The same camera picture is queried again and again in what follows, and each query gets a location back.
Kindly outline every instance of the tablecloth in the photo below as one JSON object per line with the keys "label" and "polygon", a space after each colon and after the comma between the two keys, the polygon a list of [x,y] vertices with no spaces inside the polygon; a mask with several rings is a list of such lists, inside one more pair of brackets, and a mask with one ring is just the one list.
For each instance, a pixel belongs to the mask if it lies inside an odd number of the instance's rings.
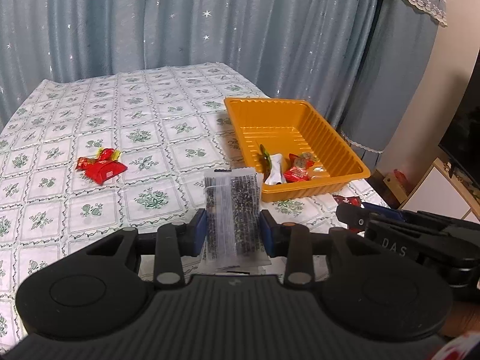
{"label": "tablecloth", "polygon": [[[44,80],[0,134],[0,350],[24,335],[14,296],[25,278],[114,232],[188,222],[205,206],[203,170],[243,167],[224,98],[265,97],[220,63],[162,67],[60,84]],[[75,171],[99,147],[128,170],[102,186]],[[343,196],[385,203],[364,181]],[[330,195],[266,203],[278,222],[327,232],[344,226]],[[200,259],[184,258],[187,274]],[[142,261],[149,275],[152,259]],[[260,268],[276,273],[282,261]]]}

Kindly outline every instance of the beige wall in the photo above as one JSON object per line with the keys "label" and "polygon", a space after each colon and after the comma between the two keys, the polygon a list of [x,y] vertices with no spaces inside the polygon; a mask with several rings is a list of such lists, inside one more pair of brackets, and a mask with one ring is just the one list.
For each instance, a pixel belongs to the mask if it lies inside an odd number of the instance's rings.
{"label": "beige wall", "polygon": [[438,143],[470,80],[480,47],[480,0],[447,0],[428,66],[405,115],[378,163],[417,183],[438,156]]}

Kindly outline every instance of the yellow basket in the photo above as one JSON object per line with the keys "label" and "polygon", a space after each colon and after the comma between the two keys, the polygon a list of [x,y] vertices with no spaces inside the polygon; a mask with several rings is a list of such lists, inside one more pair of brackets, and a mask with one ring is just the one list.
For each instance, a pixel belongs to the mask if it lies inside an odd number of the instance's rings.
{"label": "yellow basket", "polygon": [[282,172],[290,168],[289,153],[313,152],[330,174],[297,183],[263,184],[264,202],[331,193],[370,176],[349,145],[306,101],[226,98],[225,105],[247,167],[263,173],[262,144],[271,155],[283,154]]}

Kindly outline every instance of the curtain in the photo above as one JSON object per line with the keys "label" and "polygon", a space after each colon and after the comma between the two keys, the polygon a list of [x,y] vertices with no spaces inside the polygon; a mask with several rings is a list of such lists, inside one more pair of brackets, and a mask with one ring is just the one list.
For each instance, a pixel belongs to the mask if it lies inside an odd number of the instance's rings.
{"label": "curtain", "polygon": [[0,127],[42,81],[223,62],[336,125],[377,0],[0,0]]}
{"label": "curtain", "polygon": [[383,0],[340,131],[373,171],[427,67],[446,0]]}

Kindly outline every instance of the black screen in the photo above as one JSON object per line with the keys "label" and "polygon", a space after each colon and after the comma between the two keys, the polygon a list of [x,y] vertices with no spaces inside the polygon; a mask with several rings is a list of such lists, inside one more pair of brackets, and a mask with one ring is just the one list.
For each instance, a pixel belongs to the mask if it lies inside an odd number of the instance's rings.
{"label": "black screen", "polygon": [[480,54],[440,147],[480,188]]}

